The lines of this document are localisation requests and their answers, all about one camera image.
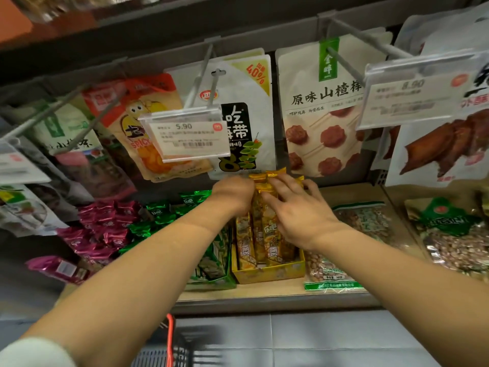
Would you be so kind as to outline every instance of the price label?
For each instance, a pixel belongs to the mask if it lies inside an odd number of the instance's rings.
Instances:
[[[231,154],[226,121],[152,122],[149,126],[161,149],[163,162]]]
[[[357,129],[449,118],[473,80],[473,73],[452,72],[369,87]]]
[[[48,183],[51,179],[15,147],[0,141],[0,185]]]

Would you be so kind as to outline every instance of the forearm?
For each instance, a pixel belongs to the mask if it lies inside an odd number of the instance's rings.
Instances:
[[[80,365],[126,364],[165,318],[232,215],[231,208],[209,198],[101,270],[25,336],[58,342]]]
[[[325,257],[369,290],[441,365],[486,365],[486,284],[338,227],[319,241]]]

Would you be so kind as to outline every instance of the price 8.90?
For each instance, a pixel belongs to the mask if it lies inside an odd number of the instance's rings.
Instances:
[[[413,80],[413,81],[406,81],[404,84],[402,84],[402,90],[409,90],[413,88],[420,88],[423,87],[425,84],[425,80]]]
[[[192,129],[192,124],[175,124],[177,130],[188,130]]]

